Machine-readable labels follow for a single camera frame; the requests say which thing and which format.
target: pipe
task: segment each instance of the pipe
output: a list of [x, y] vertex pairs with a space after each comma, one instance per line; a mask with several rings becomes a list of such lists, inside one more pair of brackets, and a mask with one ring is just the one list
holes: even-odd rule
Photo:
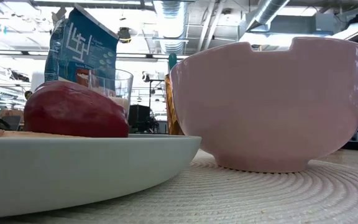
[[209, 5], [208, 5], [208, 14], [206, 16], [206, 19], [205, 19], [205, 22], [203, 25], [203, 30], [201, 31], [200, 40], [198, 41], [198, 45], [197, 45], [197, 52], [199, 52], [203, 46], [206, 31], [208, 30], [209, 22], [211, 21], [212, 13], [214, 11], [214, 6], [215, 6], [215, 0], [210, 0]]
[[[189, 13], [187, 14], [187, 25], [186, 25], [186, 39], [189, 36], [189, 24], [190, 24], [190, 16]], [[185, 49], [183, 51], [183, 54], [186, 54], [186, 49], [187, 49], [187, 42], [185, 42]]]
[[212, 22], [211, 28], [209, 29], [208, 38], [206, 39], [204, 50], [208, 49], [209, 44], [211, 43], [212, 36], [215, 33], [216, 26], [218, 25], [219, 18], [221, 17], [223, 6], [226, 0], [220, 0], [218, 9], [216, 10], [214, 21]]
[[[153, 3], [158, 17], [159, 36], [184, 38], [187, 4], [181, 1], [154, 1]], [[161, 41], [160, 45], [164, 54], [182, 54], [185, 43]]]
[[290, 0], [261, 0], [255, 11], [255, 16], [248, 23], [246, 31], [270, 23], [277, 13], [284, 8]]

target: plate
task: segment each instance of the plate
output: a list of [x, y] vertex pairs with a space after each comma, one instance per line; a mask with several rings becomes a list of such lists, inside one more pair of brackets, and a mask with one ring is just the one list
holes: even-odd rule
[[200, 137], [0, 138], [0, 217], [98, 202], [153, 187], [194, 158]]

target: round placemat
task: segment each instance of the round placemat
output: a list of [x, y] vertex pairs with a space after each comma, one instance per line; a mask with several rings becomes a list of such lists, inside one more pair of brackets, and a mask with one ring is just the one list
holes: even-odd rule
[[0, 223], [358, 223], [358, 170], [312, 161], [297, 173], [243, 172], [200, 151], [151, 189]]

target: glass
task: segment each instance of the glass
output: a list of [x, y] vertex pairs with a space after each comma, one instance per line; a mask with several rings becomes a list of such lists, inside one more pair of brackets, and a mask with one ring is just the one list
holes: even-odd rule
[[96, 68], [89, 71], [89, 88], [121, 105], [129, 115], [134, 76], [115, 68]]

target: red fruit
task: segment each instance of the red fruit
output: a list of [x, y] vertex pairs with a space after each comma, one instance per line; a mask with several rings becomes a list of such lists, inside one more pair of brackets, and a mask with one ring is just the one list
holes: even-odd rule
[[24, 108], [24, 129], [36, 133], [126, 138], [125, 109], [77, 83], [52, 81], [40, 85]]

